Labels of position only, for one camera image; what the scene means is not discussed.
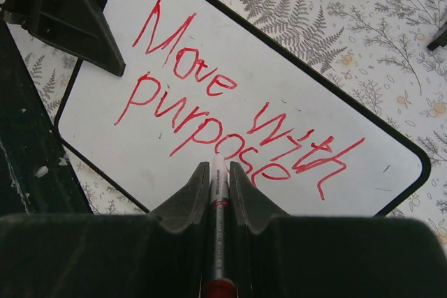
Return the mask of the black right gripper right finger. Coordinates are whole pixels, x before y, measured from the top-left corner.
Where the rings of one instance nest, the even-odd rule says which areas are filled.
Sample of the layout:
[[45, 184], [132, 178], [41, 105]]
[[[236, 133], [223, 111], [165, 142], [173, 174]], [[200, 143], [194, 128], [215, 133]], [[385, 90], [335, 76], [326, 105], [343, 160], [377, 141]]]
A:
[[445, 297], [446, 256], [404, 218], [292, 216], [230, 164], [240, 297]]

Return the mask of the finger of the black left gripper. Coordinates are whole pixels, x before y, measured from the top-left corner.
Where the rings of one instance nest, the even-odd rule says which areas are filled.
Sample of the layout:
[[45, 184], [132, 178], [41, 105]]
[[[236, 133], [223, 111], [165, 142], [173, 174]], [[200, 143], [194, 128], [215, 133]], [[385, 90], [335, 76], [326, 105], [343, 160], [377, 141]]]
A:
[[61, 51], [121, 77], [125, 62], [103, 9], [106, 0], [31, 0], [24, 28]]

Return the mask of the white marker pen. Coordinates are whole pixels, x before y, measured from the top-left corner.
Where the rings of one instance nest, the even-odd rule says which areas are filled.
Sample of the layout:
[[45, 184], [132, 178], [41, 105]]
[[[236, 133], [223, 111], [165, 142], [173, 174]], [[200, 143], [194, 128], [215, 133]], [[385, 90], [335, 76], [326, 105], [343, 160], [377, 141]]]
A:
[[210, 172], [201, 297], [236, 297], [231, 237], [228, 172], [225, 158], [216, 154]]

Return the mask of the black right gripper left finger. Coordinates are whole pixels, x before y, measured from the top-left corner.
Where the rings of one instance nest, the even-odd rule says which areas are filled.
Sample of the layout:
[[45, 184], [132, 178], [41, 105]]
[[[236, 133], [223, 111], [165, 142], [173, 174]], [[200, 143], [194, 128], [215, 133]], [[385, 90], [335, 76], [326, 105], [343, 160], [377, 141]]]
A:
[[2, 297], [197, 297], [210, 165], [148, 214], [1, 218]]

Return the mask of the black framed whiteboard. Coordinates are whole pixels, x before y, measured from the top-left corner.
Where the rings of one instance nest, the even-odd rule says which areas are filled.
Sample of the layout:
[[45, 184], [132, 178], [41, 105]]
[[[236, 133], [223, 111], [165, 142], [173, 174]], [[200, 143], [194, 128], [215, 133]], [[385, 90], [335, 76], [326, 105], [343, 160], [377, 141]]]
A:
[[218, 0], [107, 0], [121, 77], [82, 62], [64, 144], [153, 209], [223, 154], [293, 215], [385, 214], [427, 154]]

